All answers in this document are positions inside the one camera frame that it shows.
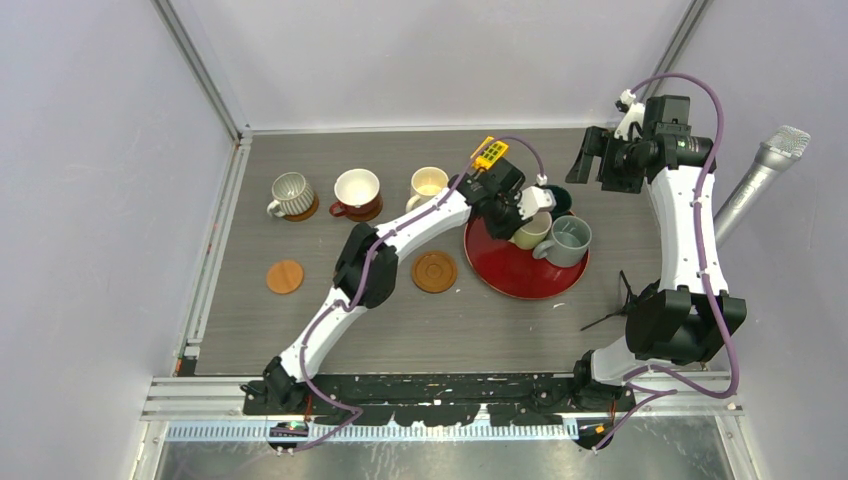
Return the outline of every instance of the striped mug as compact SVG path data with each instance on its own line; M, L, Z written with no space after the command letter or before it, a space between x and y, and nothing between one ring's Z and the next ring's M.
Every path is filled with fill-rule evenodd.
M268 204L268 215L285 217L300 215L309 210L315 200L315 192L306 178L296 172L284 173L271 185L274 200Z

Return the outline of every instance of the gray mug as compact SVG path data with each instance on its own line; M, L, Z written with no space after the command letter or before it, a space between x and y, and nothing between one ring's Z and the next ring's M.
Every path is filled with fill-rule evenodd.
M591 241L589 224L577 217L559 217L545 241L533 249L533 258L544 258L561 268L573 267L583 260Z

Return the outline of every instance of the red mug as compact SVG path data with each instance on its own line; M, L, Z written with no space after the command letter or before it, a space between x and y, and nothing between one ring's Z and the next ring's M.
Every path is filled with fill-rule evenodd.
M339 175L333 187L338 202L330 205L330 215L365 215L380 205L380 179L370 170L354 168Z

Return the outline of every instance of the cup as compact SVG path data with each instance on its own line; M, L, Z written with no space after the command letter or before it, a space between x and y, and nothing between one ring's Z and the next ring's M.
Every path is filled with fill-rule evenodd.
M300 215L309 210L315 201L315 192L306 181L306 177L297 173L284 173L271 184L271 196L274 200L265 209L268 215L285 217Z
M571 194L568 193L568 190L558 186L558 185L544 185L541 188L548 190L554 196L554 201L556 201L556 205L554 209L551 210L551 218L556 220L563 215L568 215L568 212L571 211Z
M365 215L380 206L380 180L370 170L354 168L339 175L333 186L338 202L330 205L330 215Z
M406 213L429 201L447 186L448 174L441 168L419 168L412 174L412 182L409 188L410 197L409 201L406 202Z
M550 213L539 212L533 215L529 223L519 228L509 239L509 242L522 250L532 250L545 239L552 223L553 219Z
M554 220L548 238L533 249L533 258L544 258L561 268L573 267L583 260L591 241L589 224L577 217L559 217Z

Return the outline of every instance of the mug handle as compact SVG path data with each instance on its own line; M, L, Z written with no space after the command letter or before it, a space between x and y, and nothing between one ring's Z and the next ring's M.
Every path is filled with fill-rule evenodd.
M272 200L271 203L268 204L268 208L266 208L265 211L268 213L269 217L282 218L286 216L286 214L284 214L283 211L280 210L280 202L278 202L276 199Z
M334 217L343 217L347 215L347 210L342 202L336 202L330 205L330 215Z
M411 212L412 209L415 208L415 204L418 203L419 200L421 200L421 195L418 195L417 193L413 195L412 198L410 198L409 201L406 202L406 213Z
M536 248L533 249L533 258L536 260L545 258L548 256L548 249L554 246L553 240L545 240L542 243L536 245Z

